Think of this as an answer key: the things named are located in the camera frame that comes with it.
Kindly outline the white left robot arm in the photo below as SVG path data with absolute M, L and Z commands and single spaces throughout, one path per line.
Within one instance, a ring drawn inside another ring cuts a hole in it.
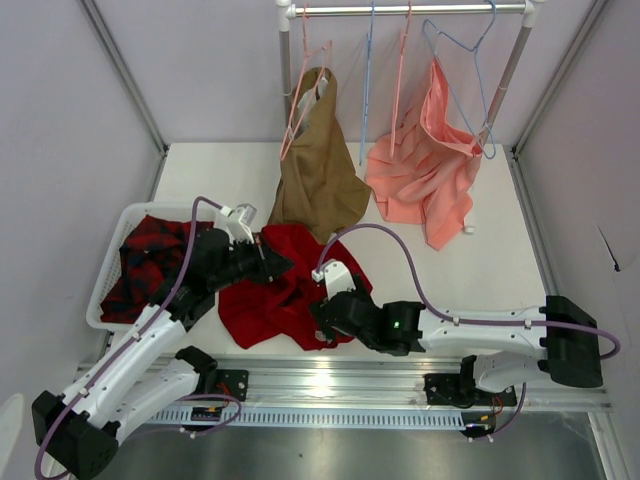
M 36 459 L 93 479 L 139 426 L 182 399 L 232 402 L 217 382 L 217 361 L 197 347 L 178 351 L 145 382 L 140 376 L 215 305 L 217 293 L 249 280 L 267 285 L 294 266 L 259 234 L 233 240 L 221 229 L 190 233 L 181 267 L 152 296 L 126 335 L 84 377 L 32 403 Z

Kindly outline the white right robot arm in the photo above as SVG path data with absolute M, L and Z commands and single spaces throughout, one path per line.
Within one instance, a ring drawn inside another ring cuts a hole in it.
M 486 320 L 464 319 L 439 317 L 420 302 L 378 306 L 362 277 L 340 262 L 311 277 L 326 291 L 309 309 L 328 342 L 345 335 L 394 357 L 468 351 L 456 380 L 466 403 L 531 380 L 580 389 L 603 384 L 597 323 L 564 296 L 549 296 L 541 307 L 493 312 Z

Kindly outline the pink wire hanger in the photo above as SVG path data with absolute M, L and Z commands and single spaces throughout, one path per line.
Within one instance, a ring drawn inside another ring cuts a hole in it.
M 395 88 L 394 88 L 392 124 L 391 124 L 391 132 L 390 132 L 390 148 L 389 148 L 390 159 L 393 159 L 395 148 L 396 148 L 396 132 L 397 132 L 397 122 L 399 117 L 402 75 L 403 75 L 404 58 L 405 58 L 405 52 L 406 52 L 406 44 L 407 44 L 407 39 L 408 39 L 411 20 L 412 20 L 412 7 L 413 7 L 413 2 L 409 1 L 407 5 L 406 24 L 399 37 L 398 68 L 397 68 L 396 82 L 395 82 Z

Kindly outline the red skirt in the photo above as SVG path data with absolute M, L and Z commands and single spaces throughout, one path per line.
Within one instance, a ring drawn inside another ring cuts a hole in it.
M 274 282 L 261 285 L 245 280 L 219 294 L 218 314 L 240 347 L 248 349 L 285 335 L 303 350 L 335 348 L 352 337 L 338 333 L 330 342 L 319 331 L 309 305 L 323 300 L 326 290 L 311 277 L 323 246 L 301 225 L 268 225 L 261 231 L 267 245 L 292 260 L 294 267 Z

